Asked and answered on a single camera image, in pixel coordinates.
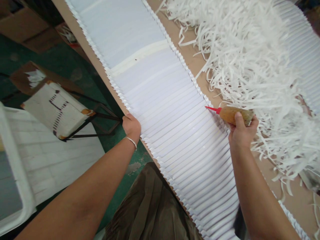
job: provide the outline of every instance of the green floor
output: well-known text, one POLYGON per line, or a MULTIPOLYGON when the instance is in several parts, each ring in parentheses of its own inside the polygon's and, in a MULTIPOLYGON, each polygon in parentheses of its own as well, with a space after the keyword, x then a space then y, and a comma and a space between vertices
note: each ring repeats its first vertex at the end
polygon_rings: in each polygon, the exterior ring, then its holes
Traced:
MULTIPOLYGON (((67 44, 61 43, 47 52, 38 55, 22 45, 0 35, 0 46, 0 72, 2 74, 10 75, 21 65, 28 61, 33 61, 36 64, 72 80, 84 90, 85 95, 107 104, 119 117, 123 116, 123 113, 93 66, 88 64, 67 44)), ((16 87, 8 78, 2 75, 0 76, 0 99, 15 92, 16 90, 16 87)), ((5 102, 4 105, 7 107, 19 108, 20 104, 27 99, 28 96, 19 94, 5 102)), ((95 106, 95 103, 86 99, 80 98, 79 101, 88 108, 93 108, 95 106)), ((101 120, 99 120, 99 124, 102 125, 103 128, 109 128, 113 123, 111 121, 103 120, 101 122, 101 120)), ((118 126, 115 129, 115 134, 113 136, 100 137, 100 142, 103 149, 108 151, 123 137, 125 137, 123 128, 122 126, 118 126)), ((103 228, 110 221, 122 199, 131 187, 133 181, 144 165, 150 161, 152 161, 151 157, 145 150, 142 143, 139 142, 138 150, 134 153, 131 159, 128 170, 103 217, 99 229, 103 228)), ((41 204, 37 209, 41 210, 49 201, 41 204)))

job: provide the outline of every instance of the hand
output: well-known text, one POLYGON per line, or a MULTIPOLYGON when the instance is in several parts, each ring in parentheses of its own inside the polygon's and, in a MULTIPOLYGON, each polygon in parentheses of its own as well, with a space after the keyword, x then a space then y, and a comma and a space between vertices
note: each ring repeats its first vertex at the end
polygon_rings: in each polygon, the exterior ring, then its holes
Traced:
POLYGON ((241 113, 235 115, 236 126, 230 125, 229 144, 230 148, 248 148, 250 149, 251 142, 257 133, 259 120, 256 115, 253 116, 250 126, 246 127, 241 113))
POLYGON ((141 133, 141 125, 139 121, 131 113, 127 113, 126 116, 123 116, 122 120, 122 127, 126 135, 130 135, 131 138, 138 138, 139 140, 141 133))

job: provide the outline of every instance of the wooden board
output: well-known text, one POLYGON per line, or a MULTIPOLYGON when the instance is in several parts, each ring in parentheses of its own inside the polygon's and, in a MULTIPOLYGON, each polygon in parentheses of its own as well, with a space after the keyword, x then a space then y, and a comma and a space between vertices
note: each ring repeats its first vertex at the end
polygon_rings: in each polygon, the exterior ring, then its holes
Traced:
MULTIPOLYGON (((127 110, 125 106, 121 102, 116 91, 111 86, 102 64, 100 63, 99 59, 95 56, 93 50, 89 46, 80 26, 78 25, 76 19, 72 16, 72 13, 70 12, 67 4, 64 2, 64 0, 53 0, 53 2, 56 5, 59 12, 61 13, 65 22, 68 24, 69 28, 77 38, 79 44, 81 45, 81 47, 83 48, 87 56, 89 57, 93 66, 99 73, 100 77, 106 84, 112 96, 120 106, 121 110, 123 112, 126 112, 127 110)), ((161 1, 158 1, 158 0, 148 0, 148 3, 153 9, 153 11, 156 11, 158 9, 160 2, 161 1)), ((169 21, 167 17, 161 12, 158 13, 158 17, 160 18, 160 21, 165 27, 167 33, 171 37, 171 40, 173 41, 177 49, 180 51, 180 53, 183 55, 185 62, 188 65, 191 72, 193 73, 193 75, 194 76, 197 75, 200 69, 205 64, 205 60, 202 58, 202 55, 197 55, 193 57, 193 55, 197 53, 197 49, 193 49, 193 47, 190 45, 180 48, 178 46, 178 42, 179 42, 178 35, 180 31, 179 26, 177 26, 173 21, 169 21)), ((189 31, 185 34, 185 36, 186 38, 184 41, 187 42, 195 38, 195 33, 193 31, 189 31)), ((201 88, 201 91, 209 97, 209 99, 211 100, 212 104, 215 107, 218 107, 222 99, 220 96, 218 96, 219 91, 210 92, 208 90, 209 84, 206 81, 206 74, 202 73, 197 79, 197 82, 201 88)), ((149 152, 149 154, 151 155, 146 144, 144 142, 143 144, 147 149, 147 151, 149 152)), ((267 183, 269 184, 269 187, 275 193, 277 198, 281 199, 282 191, 281 191, 280 181, 276 181, 276 182, 272 181, 272 178, 274 178, 277 175, 277 173, 273 171, 274 166, 267 159, 260 161, 257 153, 255 153, 254 156, 255 156, 255 159, 257 160, 257 163, 260 167, 262 174, 264 175, 267 183)), ((157 163, 156 159, 153 159, 153 160, 156 163, 156 165, 159 167, 159 164, 157 163)), ((289 196, 287 193, 284 193, 286 194, 286 200, 284 202, 284 205, 293 214, 294 218, 297 220, 297 222, 300 224, 303 230, 309 235, 309 237, 313 238, 313 234, 318 229, 316 224, 316 219, 313 213, 313 206, 311 205, 313 203, 313 200, 312 200, 313 193, 308 189, 306 189, 304 185, 300 187, 299 177, 297 177, 295 181, 291 182, 291 190, 293 192, 294 197, 289 196)))

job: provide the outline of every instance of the white plastic crate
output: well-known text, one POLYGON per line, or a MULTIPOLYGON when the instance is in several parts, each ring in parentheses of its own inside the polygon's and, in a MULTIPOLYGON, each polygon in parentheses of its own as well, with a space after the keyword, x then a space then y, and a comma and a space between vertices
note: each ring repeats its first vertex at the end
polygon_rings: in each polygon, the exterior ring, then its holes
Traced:
MULTIPOLYGON (((62 142, 25 110, 0 103, 0 134, 22 209, 0 221, 0 236, 25 222, 36 206, 70 185, 104 150, 98 137, 62 142)), ((79 134, 96 134, 90 123, 79 134)))

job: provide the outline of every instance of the red bottle tip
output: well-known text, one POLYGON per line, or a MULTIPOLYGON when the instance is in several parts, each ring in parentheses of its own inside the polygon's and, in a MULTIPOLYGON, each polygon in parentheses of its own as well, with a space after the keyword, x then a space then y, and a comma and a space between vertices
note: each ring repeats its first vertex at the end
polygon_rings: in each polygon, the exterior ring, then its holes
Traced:
POLYGON ((221 109, 222 109, 222 108, 211 108, 211 107, 207 107, 207 106, 205 106, 205 107, 208 108, 208 109, 211 109, 213 111, 216 111, 217 114, 219 114, 221 109))

